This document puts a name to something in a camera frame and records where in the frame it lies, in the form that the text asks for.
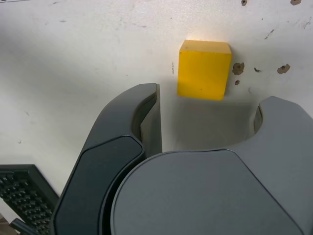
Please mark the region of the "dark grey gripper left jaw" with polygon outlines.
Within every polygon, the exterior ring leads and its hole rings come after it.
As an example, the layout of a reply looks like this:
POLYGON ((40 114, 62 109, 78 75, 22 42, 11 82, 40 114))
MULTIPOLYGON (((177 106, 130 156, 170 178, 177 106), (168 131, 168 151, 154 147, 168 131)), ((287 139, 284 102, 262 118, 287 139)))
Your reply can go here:
POLYGON ((138 164, 162 152, 160 86, 136 85, 96 119, 51 219, 53 235, 109 235, 114 196, 138 164))

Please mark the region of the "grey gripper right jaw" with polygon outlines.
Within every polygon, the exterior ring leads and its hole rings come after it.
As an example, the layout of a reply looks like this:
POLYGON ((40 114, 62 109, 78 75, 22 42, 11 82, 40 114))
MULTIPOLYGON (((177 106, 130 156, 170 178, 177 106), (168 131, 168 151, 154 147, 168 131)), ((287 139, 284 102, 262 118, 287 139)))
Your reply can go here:
POLYGON ((313 119, 260 102, 256 134, 214 150, 172 151, 132 169, 115 194, 114 235, 310 235, 313 119))

